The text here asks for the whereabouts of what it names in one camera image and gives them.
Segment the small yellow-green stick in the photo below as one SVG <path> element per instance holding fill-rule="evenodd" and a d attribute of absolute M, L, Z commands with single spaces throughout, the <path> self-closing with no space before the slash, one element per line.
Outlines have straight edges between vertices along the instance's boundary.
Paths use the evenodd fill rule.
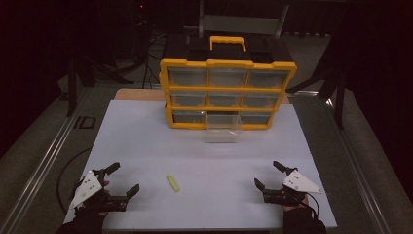
<path fill-rule="evenodd" d="M 166 175 L 167 181 L 169 182 L 170 186 L 172 187 L 174 192 L 179 192 L 180 187 L 175 181 L 174 177 L 172 175 Z"/>

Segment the set of closed cabinet drawers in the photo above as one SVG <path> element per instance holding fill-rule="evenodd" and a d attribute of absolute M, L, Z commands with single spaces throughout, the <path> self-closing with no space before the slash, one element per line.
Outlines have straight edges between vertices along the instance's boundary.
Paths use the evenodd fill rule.
<path fill-rule="evenodd" d="M 279 110 L 288 70 L 171 67 L 164 79 L 169 125 L 265 130 Z"/>

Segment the grey metal stand frame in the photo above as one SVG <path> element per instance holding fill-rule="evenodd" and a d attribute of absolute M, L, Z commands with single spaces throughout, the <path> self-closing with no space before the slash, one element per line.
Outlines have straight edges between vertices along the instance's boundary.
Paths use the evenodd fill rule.
<path fill-rule="evenodd" d="M 276 18 L 209 15 L 205 13 L 205 0 L 200 0 L 198 36 L 204 37 L 207 32 L 217 31 L 273 35 L 279 38 L 282 34 L 288 9 L 289 4 L 282 4 L 281 12 Z"/>

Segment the black stand legs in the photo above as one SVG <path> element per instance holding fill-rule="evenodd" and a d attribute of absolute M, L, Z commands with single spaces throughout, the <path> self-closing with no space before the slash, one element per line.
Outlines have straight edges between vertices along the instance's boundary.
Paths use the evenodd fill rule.
<path fill-rule="evenodd" d="M 334 121 L 337 126 L 343 130 L 343 107 L 344 107 L 344 97 L 345 88 L 347 82 L 346 71 L 349 67 L 349 53 L 345 53 L 342 56 L 338 56 L 337 59 L 326 69 L 312 75 L 311 78 L 295 85 L 291 88 L 287 88 L 285 91 L 289 94 L 295 94 L 302 89 L 315 84 L 318 81 L 323 80 L 323 84 L 317 92 L 317 96 L 320 99 L 328 100 L 331 98 L 333 93 L 336 93 L 335 105 L 334 105 Z"/>
<path fill-rule="evenodd" d="M 115 80 L 121 84 L 132 84 L 132 81 L 127 80 L 121 77 L 115 71 L 109 70 L 104 67 L 102 64 L 98 64 L 90 57 L 80 54 L 77 51 L 71 51 L 67 63 L 67 92 L 64 93 L 64 97 L 68 101 L 68 110 L 67 117 L 73 115 L 74 111 L 77 108 L 78 95 L 77 95 L 77 77 L 80 75 L 81 81 L 87 87 L 92 87 L 95 83 L 95 79 L 90 73 L 90 69 L 96 68 L 99 72 L 102 72 L 104 75 L 108 76 L 110 79 Z"/>

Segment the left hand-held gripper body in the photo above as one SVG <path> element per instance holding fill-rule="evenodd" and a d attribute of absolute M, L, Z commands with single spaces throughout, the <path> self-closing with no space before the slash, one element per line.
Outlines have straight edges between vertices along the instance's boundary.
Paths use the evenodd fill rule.
<path fill-rule="evenodd" d="M 91 170 L 78 182 L 74 188 L 74 195 L 69 204 L 70 209 L 80 209 L 82 203 L 96 191 L 101 189 L 101 185 L 105 181 L 103 170 Z M 127 196 L 111 196 L 102 204 L 102 209 L 108 212 L 124 212 L 126 210 L 129 198 Z"/>

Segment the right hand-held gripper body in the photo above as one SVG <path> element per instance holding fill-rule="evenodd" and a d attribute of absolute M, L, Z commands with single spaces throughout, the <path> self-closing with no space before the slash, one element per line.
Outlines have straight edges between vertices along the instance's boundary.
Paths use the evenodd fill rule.
<path fill-rule="evenodd" d="M 307 193 L 321 193 L 322 189 L 298 172 L 297 169 L 285 169 L 286 178 L 281 189 L 267 189 L 262 186 L 265 203 L 294 207 L 301 204 Z"/>

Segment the person's left hand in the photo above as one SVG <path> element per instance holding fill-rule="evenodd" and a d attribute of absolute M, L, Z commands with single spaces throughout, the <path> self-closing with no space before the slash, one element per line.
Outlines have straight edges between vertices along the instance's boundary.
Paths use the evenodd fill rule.
<path fill-rule="evenodd" d="M 87 200 L 82 203 L 82 207 L 88 211 L 96 212 L 99 215 L 107 216 L 108 211 L 102 209 L 102 204 L 109 197 L 110 192 L 106 189 L 109 181 L 105 180 L 101 185 L 101 189 L 96 191 L 95 194 L 90 196 Z"/>

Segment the black floor bracket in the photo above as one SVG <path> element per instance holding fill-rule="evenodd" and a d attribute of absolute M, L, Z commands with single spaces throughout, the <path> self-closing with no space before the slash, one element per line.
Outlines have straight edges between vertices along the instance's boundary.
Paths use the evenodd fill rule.
<path fill-rule="evenodd" d="M 95 126 L 95 123 L 96 123 L 95 117 L 78 116 L 73 128 L 74 129 L 93 129 Z"/>

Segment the yellow black organizer cabinet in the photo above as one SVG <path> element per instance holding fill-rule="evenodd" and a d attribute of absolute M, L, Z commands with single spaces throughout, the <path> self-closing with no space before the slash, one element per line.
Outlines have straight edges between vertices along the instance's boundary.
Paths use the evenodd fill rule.
<path fill-rule="evenodd" d="M 289 81 L 297 70 L 297 65 L 284 42 L 269 36 L 246 39 L 228 36 L 188 38 L 183 35 L 171 35 L 167 38 L 160 61 L 159 78 L 164 92 L 164 79 L 171 67 L 288 70 L 291 72 Z M 288 83 L 284 88 L 284 97 Z"/>

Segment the aluminium frame rail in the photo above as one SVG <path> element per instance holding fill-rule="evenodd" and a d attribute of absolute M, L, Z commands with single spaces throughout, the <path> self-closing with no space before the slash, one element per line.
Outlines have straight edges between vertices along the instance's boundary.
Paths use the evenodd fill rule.
<path fill-rule="evenodd" d="M 334 120 L 331 101 L 308 91 L 287 99 L 298 115 L 338 223 L 329 232 L 392 234 L 345 132 Z"/>
<path fill-rule="evenodd" d="M 81 91 L 70 117 L 54 102 L 0 159 L 0 234 L 55 234 L 73 183 L 92 149 L 95 128 L 74 129 L 78 116 L 98 117 L 94 89 Z"/>

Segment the clear plastic drawer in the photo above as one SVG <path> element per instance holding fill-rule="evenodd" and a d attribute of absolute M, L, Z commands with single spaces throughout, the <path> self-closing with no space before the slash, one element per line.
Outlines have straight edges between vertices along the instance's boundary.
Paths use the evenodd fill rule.
<path fill-rule="evenodd" d="M 242 133 L 238 111 L 208 111 L 203 131 L 207 143 L 235 143 Z"/>

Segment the person's right hand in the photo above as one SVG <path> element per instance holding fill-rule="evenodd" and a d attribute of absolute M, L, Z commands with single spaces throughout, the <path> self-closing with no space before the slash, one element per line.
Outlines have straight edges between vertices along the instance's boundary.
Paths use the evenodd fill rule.
<path fill-rule="evenodd" d="M 307 195 L 305 195 L 305 197 L 304 197 L 304 199 L 302 200 L 302 202 L 299 204 L 299 205 L 297 205 L 297 206 L 282 206 L 282 210 L 284 211 L 284 212 L 289 212 L 289 211 L 292 211 L 292 210 L 295 210 L 295 209 L 305 209 L 305 208 L 307 208 L 307 206 L 309 205 L 309 200 L 308 200 L 308 196 Z"/>

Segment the white table board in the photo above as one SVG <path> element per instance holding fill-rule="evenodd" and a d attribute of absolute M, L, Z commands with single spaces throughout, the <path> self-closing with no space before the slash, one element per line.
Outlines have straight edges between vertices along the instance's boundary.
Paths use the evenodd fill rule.
<path fill-rule="evenodd" d="M 124 212 L 105 219 L 107 231 L 258 230 L 282 226 L 282 209 L 265 203 L 254 185 L 258 178 L 282 187 L 285 175 L 273 161 L 321 183 L 290 104 L 281 106 L 268 130 L 245 131 L 235 143 L 207 143 L 200 131 L 170 128 L 159 101 L 113 100 L 85 168 L 119 162 L 108 176 L 116 195 L 140 185 Z"/>

